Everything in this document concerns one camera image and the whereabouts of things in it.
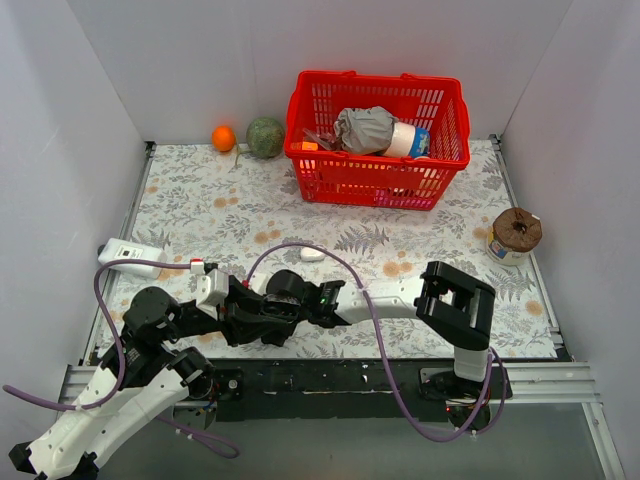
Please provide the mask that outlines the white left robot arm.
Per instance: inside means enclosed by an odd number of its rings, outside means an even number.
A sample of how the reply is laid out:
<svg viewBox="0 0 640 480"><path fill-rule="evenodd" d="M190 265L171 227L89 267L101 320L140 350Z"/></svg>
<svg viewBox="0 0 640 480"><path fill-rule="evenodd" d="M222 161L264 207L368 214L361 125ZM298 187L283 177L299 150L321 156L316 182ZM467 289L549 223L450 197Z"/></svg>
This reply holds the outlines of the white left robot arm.
<svg viewBox="0 0 640 480"><path fill-rule="evenodd" d="M159 287L139 291L124 326L88 384L39 438L9 452L14 467L38 479L93 479L113 453L167 408L184 399L216 402L229 381L179 339L220 331L233 345L266 332L264 298L236 278L180 303Z"/></svg>

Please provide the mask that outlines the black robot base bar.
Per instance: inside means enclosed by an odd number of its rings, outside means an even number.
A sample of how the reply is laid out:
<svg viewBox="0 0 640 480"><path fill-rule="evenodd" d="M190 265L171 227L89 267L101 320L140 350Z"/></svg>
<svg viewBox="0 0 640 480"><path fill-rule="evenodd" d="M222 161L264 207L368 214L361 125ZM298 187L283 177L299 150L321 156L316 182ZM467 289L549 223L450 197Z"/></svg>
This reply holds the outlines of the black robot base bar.
<svg viewBox="0 0 640 480"><path fill-rule="evenodd" d="M217 360L214 391L176 406L180 420L214 423L284 419L391 419L446 422L450 407L470 408L483 384L457 378L450 360Z"/></svg>

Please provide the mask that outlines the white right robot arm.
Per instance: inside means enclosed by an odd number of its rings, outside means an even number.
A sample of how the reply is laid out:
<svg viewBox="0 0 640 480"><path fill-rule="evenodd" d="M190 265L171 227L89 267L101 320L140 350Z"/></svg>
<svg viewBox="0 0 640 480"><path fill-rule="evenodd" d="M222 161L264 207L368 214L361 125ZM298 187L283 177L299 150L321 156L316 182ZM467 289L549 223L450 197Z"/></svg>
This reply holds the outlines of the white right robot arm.
<svg viewBox="0 0 640 480"><path fill-rule="evenodd" d="M253 274L249 286L258 294L296 298L298 319L326 329L369 321L371 308L380 320L420 320L454 347L452 383L460 395L475 397L489 384L496 291L447 263L432 261L418 277L367 288L344 281L314 285L289 270Z"/></svg>

